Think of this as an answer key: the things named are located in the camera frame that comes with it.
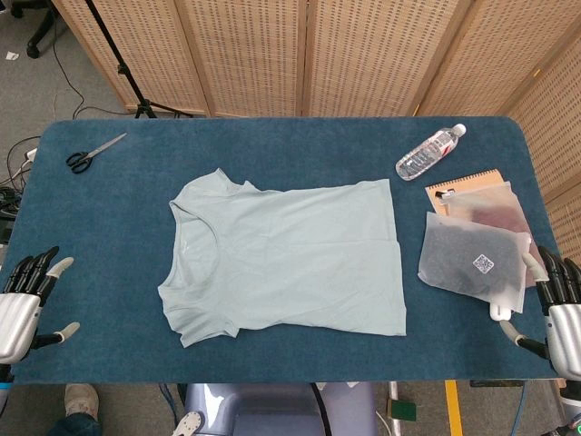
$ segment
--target green object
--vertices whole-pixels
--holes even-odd
[[[416,404],[388,399],[388,416],[393,420],[416,421]]]

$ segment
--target blue table surface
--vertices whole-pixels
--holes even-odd
[[[442,126],[464,123],[458,148],[412,182],[395,162]],[[66,157],[127,132],[72,174]],[[222,168],[235,183],[289,190],[389,178],[408,308],[406,337],[278,325],[184,349],[157,286],[172,263],[168,202]],[[54,288],[39,332],[79,321],[68,342],[14,367],[17,382],[314,382],[542,378],[546,361],[504,337],[480,300],[417,276],[428,184],[497,168],[512,183],[537,243],[556,249],[527,145],[503,117],[90,120],[45,132],[0,280],[21,258],[59,245],[74,265]],[[536,292],[514,323],[543,340]]]

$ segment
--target scissors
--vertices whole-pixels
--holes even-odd
[[[90,153],[87,152],[79,152],[71,154],[68,159],[66,160],[66,164],[69,165],[71,171],[75,174],[82,173],[86,171],[90,166],[93,158],[99,154],[100,152],[104,152],[108,149],[111,145],[115,144],[117,141],[123,139],[127,133],[120,134],[117,137],[114,137],[111,141],[106,142],[105,144],[101,145],[98,148],[95,148]]]

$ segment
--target t-shirt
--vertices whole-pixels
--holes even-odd
[[[163,312],[187,347],[288,323],[405,335],[389,180],[261,191],[217,170],[170,202]]]

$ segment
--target scissor blade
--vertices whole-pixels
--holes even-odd
[[[104,152],[106,149],[108,149],[111,145],[115,144],[117,141],[122,140],[125,136],[127,135],[127,133],[125,132],[124,134],[120,134],[119,136],[114,137],[111,141],[106,142],[105,144],[101,145],[98,148],[95,148],[93,151],[91,151],[87,156],[86,159],[89,159],[91,157],[96,156],[97,154],[99,154],[100,152]]]

